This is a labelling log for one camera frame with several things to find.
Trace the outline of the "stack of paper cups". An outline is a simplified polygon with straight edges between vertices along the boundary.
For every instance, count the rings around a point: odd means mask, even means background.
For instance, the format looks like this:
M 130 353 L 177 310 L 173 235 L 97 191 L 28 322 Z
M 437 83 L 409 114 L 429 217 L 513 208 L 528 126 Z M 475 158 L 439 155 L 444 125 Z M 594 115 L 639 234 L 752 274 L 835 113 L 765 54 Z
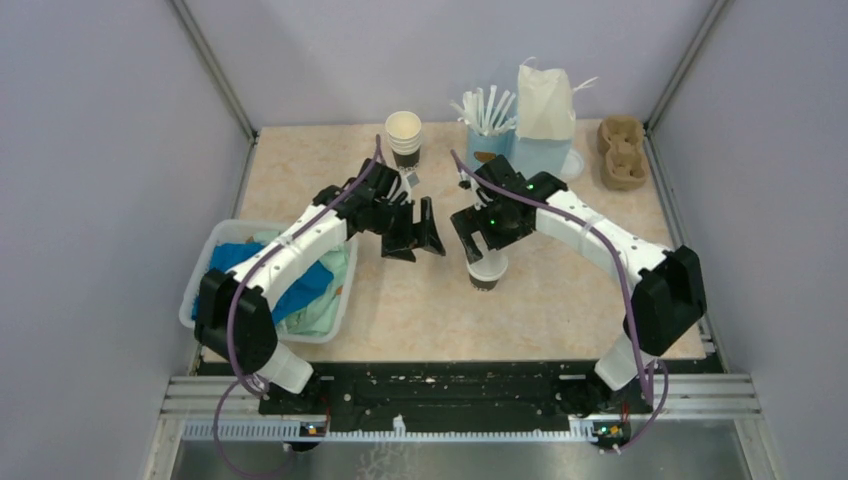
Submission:
M 411 111 L 396 111 L 384 124 L 396 165 L 401 169 L 415 168 L 420 161 L 422 121 Z

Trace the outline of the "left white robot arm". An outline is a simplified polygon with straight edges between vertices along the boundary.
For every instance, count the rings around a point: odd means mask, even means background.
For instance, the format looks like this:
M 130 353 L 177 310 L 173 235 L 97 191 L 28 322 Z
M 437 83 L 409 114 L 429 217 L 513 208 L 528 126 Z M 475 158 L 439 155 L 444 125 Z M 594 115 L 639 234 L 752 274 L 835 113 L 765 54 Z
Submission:
M 278 336 L 272 309 L 283 294 L 329 251 L 362 232 L 381 239 L 384 258 L 415 261 L 415 250 L 444 255 L 430 197 L 414 200 L 408 179 L 378 158 L 358 176 L 319 191 L 304 213 L 262 250 L 199 281 L 193 332 L 203 346 L 229 361 L 248 392 L 282 388 L 297 413 L 319 404 L 314 369 Z

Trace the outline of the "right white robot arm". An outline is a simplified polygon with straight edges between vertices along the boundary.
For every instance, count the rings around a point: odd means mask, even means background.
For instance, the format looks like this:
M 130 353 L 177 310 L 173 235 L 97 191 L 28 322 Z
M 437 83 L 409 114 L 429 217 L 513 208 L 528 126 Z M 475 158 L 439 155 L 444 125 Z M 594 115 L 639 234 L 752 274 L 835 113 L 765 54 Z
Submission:
M 558 240 L 617 281 L 625 314 L 623 332 L 593 368 L 589 404 L 612 412 L 638 380 L 653 391 L 651 370 L 707 311 L 698 255 L 646 241 L 593 210 L 558 176 L 542 171 L 525 178 L 502 155 L 471 170 L 456 159 L 472 206 L 451 215 L 463 246 L 470 281 L 492 289 L 509 262 L 505 248 L 533 233 Z

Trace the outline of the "blue straw holder cup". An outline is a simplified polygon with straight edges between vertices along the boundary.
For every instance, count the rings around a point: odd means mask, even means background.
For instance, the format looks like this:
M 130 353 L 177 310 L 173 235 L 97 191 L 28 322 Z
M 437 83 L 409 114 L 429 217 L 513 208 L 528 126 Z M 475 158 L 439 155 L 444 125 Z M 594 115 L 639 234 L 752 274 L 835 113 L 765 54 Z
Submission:
M 500 135 L 486 136 L 468 128 L 464 163 L 471 171 L 476 171 L 484 163 L 487 163 L 498 155 L 509 159 L 513 139 L 514 133 L 512 130 L 508 130 Z

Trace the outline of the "light blue paper bag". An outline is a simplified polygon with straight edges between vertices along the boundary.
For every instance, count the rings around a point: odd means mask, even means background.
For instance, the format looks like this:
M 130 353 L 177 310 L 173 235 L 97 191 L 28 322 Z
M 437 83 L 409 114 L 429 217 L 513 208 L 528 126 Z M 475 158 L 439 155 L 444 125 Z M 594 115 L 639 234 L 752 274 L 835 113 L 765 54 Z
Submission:
M 509 158 L 526 177 L 545 171 L 560 178 L 564 160 L 573 147 L 577 116 L 573 96 L 597 82 L 592 77 L 573 86 L 562 68 L 540 70 L 531 56 L 518 68 L 518 125 Z

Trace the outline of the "stack of spare lids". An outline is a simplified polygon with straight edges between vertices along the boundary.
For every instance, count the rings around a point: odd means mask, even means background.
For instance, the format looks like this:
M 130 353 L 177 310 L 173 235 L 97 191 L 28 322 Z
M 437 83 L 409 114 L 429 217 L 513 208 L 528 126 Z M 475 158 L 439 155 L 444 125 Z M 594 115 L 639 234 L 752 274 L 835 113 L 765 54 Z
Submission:
M 563 163 L 560 178 L 565 182 L 578 179 L 586 168 L 586 161 L 579 150 L 572 147 Z

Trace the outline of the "bundle of wrapped straws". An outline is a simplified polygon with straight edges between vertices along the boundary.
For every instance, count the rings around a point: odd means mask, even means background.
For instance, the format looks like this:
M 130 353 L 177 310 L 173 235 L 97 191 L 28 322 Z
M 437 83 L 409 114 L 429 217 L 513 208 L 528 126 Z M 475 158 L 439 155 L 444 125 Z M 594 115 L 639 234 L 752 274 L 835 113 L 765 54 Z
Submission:
M 457 120 L 477 135 L 494 137 L 514 130 L 518 125 L 514 107 L 518 95 L 510 90 L 500 90 L 491 85 L 487 91 L 476 88 L 462 94 L 460 102 L 451 100 L 450 107 Z

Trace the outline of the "light green cloth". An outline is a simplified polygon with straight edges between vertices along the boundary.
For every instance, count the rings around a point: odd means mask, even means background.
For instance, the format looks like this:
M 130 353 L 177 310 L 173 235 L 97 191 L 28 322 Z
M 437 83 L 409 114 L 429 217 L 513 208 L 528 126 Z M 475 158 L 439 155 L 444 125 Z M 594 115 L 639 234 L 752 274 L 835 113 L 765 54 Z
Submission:
M 278 334 L 295 335 L 310 339 L 324 339 L 331 333 L 331 330 L 334 328 L 336 323 L 338 304 L 349 264 L 349 252 L 347 247 L 342 244 L 331 250 L 336 248 L 344 249 L 347 260 L 346 266 L 338 271 L 338 275 L 335 277 L 335 280 L 320 298 L 312 302 L 305 309 L 287 317 L 285 320 L 281 321 L 278 326 L 274 325 Z

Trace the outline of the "brown pulp cup carrier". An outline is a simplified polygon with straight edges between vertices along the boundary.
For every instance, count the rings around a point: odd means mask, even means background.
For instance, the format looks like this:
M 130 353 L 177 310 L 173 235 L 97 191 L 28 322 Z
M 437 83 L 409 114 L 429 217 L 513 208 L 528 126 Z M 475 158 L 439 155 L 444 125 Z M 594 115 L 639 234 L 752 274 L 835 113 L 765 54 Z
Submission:
M 645 130 L 635 117 L 613 115 L 597 130 L 597 150 L 603 157 L 600 176 L 610 190 L 632 191 L 647 181 L 649 166 L 644 151 Z

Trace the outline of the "white plastic basket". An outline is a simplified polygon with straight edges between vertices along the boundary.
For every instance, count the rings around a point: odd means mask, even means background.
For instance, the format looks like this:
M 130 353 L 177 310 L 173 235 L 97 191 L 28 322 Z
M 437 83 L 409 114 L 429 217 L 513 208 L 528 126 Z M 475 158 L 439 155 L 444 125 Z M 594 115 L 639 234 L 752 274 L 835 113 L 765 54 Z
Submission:
M 276 242 L 274 240 L 265 241 L 263 237 L 265 233 L 271 232 L 275 237 L 279 235 L 288 237 L 291 236 L 294 231 L 295 228 L 286 223 L 256 220 L 228 219 L 216 225 L 212 229 L 209 238 L 201 250 L 196 266 L 185 289 L 183 301 L 178 312 L 179 322 L 189 329 L 192 329 L 195 326 L 195 320 L 197 318 L 198 293 L 202 279 L 198 279 L 198 277 L 200 276 L 201 268 L 206 264 L 206 261 L 210 259 L 212 250 L 215 246 L 223 243 L 259 242 L 264 245 L 264 248 L 272 247 L 276 244 Z M 316 236 L 317 235 L 315 233 L 302 234 L 294 241 L 294 247 L 284 248 L 282 251 L 275 254 L 275 256 L 271 259 L 271 265 L 260 268 L 251 278 L 251 284 L 253 286 L 260 286 L 263 289 L 263 292 L 268 295 L 267 301 L 269 307 L 273 308 L 289 287 L 301 275 L 303 275 L 314 262 L 320 259 L 321 256 L 317 255 L 318 249 L 316 247 L 308 247 L 306 245 L 308 240 L 313 239 Z M 353 286 L 355 267 L 357 264 L 358 240 L 352 239 L 344 243 L 337 243 L 333 240 L 329 240 L 327 243 L 331 246 L 331 248 L 325 251 L 324 254 L 334 247 L 342 244 L 347 247 L 349 252 L 348 272 L 338 304 L 335 326 L 331 330 L 331 333 L 324 339 L 310 339 L 295 335 L 278 334 L 279 339 L 282 341 L 324 344 L 336 337 L 343 323 L 350 296 L 350 288 Z M 259 259 L 260 257 L 261 251 L 240 263 L 244 263 L 253 258 Z

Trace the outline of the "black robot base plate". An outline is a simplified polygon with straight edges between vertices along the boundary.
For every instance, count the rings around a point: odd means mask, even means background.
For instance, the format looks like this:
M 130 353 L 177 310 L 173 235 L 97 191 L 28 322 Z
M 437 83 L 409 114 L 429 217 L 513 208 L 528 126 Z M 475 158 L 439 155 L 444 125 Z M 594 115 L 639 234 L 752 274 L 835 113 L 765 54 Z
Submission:
M 589 360 L 318 362 L 300 394 L 274 386 L 262 415 L 317 415 L 333 432 L 377 432 L 402 418 L 413 433 L 565 431 L 573 417 L 648 413 L 637 381 L 618 391 Z

